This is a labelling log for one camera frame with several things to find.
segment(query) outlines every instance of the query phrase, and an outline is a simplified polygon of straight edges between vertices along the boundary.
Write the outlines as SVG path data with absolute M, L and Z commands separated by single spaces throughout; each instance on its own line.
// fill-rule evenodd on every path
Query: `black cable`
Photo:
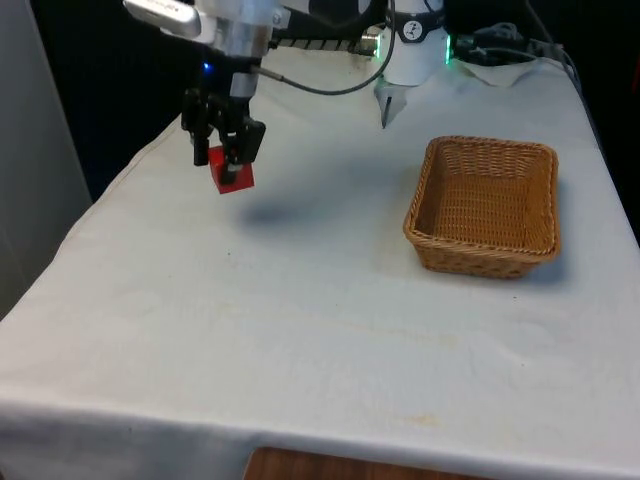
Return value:
M 378 71 L 376 73 L 374 73 L 371 77 L 369 77 L 367 80 L 365 80 L 362 83 L 359 83 L 358 85 L 355 85 L 353 87 L 350 88 L 345 88 L 344 90 L 321 90 L 318 88 L 313 88 L 313 87 L 308 87 L 307 85 L 303 85 L 301 83 L 298 83 L 294 80 L 291 80 L 287 77 L 285 77 L 284 75 L 281 75 L 279 73 L 276 72 L 272 72 L 271 70 L 268 70 L 266 68 L 262 68 L 262 67 L 254 67 L 253 71 L 254 73 L 258 73 L 260 75 L 263 75 L 265 77 L 271 78 L 272 80 L 276 80 L 278 82 L 282 82 L 285 83 L 291 87 L 297 88 L 298 90 L 303 90 L 305 92 L 308 93 L 313 93 L 315 95 L 325 95 L 325 96 L 329 96 L 329 97 L 337 97 L 340 95 L 348 95 L 349 93 L 353 93 L 353 92 L 357 92 L 358 90 L 362 90 L 363 88 L 367 87 L 368 85 L 372 84 L 373 82 L 375 82 L 378 78 L 380 78 L 382 76 L 382 74 L 384 73 L 385 69 L 389 66 L 389 62 L 391 62 L 391 56 L 393 55 L 393 49 L 396 45 L 396 1 L 395 0 L 389 0 L 389 16 L 391 17 L 391 43 L 389 44 L 389 52 L 387 53 L 387 57 L 385 58 L 384 62 L 382 63 L 382 65 L 380 66 L 380 68 L 378 69 Z
M 584 108 L 584 111 L 587 114 L 589 125 L 591 126 L 593 135 L 596 138 L 596 143 L 598 144 L 600 153 L 602 153 L 602 156 L 605 157 L 605 162 L 606 162 L 606 155 L 604 153 L 604 149 L 602 148 L 602 141 L 600 139 L 600 135 L 598 134 L 598 129 L 596 128 L 596 122 L 593 119 L 593 115 L 591 115 L 591 110 L 589 110 L 589 105 L 587 104 L 587 100 L 584 98 L 584 95 L 582 94 L 582 86 L 577 80 L 578 71 L 575 70 L 576 76 L 571 75 L 571 72 L 569 71 L 569 66 L 567 65 L 567 61 L 564 55 L 562 55 L 562 53 L 564 52 L 554 42 L 553 37 L 549 33 L 549 30 L 547 30 L 547 27 L 544 25 L 544 23 L 540 19 L 540 16 L 535 11 L 535 9 L 531 6 L 531 3 L 529 2 L 529 0 L 524 0 L 524 3 L 525 3 L 526 9 L 529 11 L 529 14 L 531 15 L 531 18 L 533 19 L 533 21 L 536 23 L 536 25 L 542 32 L 542 35 L 544 35 L 545 40 L 547 41 L 547 43 L 551 45 L 552 51 L 554 51 L 556 53 L 556 56 L 559 57 L 557 60 L 559 60 L 562 63 L 562 68 L 564 69 L 565 73 L 569 76 L 569 79 L 571 80 L 571 83 L 573 83 L 573 86 L 575 87 L 576 92 L 578 92 L 578 96 L 580 97 L 580 101 L 582 102 L 582 107 Z
M 531 6 L 531 2 L 529 0 L 524 0 L 524 4 L 527 10 L 529 11 L 529 15 L 531 15 L 531 18 L 540 29 L 542 35 L 545 37 L 545 40 L 547 41 L 547 43 L 550 44 L 551 50 L 556 54 L 555 60 L 562 63 L 562 68 L 564 69 L 565 73 L 571 79 L 571 82 L 573 83 L 573 86 L 576 87 L 576 90 L 578 91 L 578 93 L 580 93 L 580 95 L 582 96 L 582 86 L 576 80 L 575 76 L 571 74 L 571 70 L 569 70 L 569 65 L 567 65 L 567 60 L 563 55 L 563 52 L 560 50 L 558 45 L 553 41 L 553 37 L 549 33 L 549 30 L 547 30 L 547 27 L 545 26 L 545 24 L 540 19 L 538 12 L 536 12 L 533 6 Z

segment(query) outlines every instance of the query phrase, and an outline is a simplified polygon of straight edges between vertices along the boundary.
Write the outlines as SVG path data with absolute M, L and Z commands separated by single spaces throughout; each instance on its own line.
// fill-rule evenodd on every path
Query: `dark background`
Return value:
M 450 31 L 470 33 L 511 21 L 524 34 L 538 33 L 520 0 L 446 1 Z M 609 170 L 638 237 L 638 189 L 631 172 L 640 160 L 635 142 L 640 109 L 631 86 L 640 54 L 634 34 L 640 2 L 532 4 L 576 62 Z M 132 156 L 179 114 L 200 52 L 131 19 L 120 0 L 32 0 L 32 6 L 89 189 L 97 199 Z M 292 29 L 305 36 L 332 35 L 299 19 Z

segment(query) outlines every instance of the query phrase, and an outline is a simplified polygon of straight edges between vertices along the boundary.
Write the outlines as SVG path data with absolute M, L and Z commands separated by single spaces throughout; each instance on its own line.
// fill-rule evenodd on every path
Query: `white wall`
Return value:
M 90 205 L 26 2 L 0 13 L 0 319 Z

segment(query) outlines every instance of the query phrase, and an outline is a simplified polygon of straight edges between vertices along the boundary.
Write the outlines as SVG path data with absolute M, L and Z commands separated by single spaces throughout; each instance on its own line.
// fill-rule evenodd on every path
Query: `white cloth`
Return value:
M 326 87 L 364 70 L 284 49 L 267 66 Z M 7 480 L 237 480 L 264 445 L 639 478 L 640 252 L 570 81 L 443 67 L 408 101 L 383 131 L 371 91 L 262 80 L 257 186 L 233 195 L 177 123 L 141 152 L 0 324 Z M 420 267 L 402 223 L 451 134 L 557 150 L 558 261 L 522 281 Z

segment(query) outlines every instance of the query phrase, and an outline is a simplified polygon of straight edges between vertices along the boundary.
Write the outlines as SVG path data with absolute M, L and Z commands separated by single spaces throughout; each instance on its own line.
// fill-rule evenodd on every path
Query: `wooden floor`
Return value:
M 265 448 L 249 461 L 244 480 L 480 480 L 346 458 Z

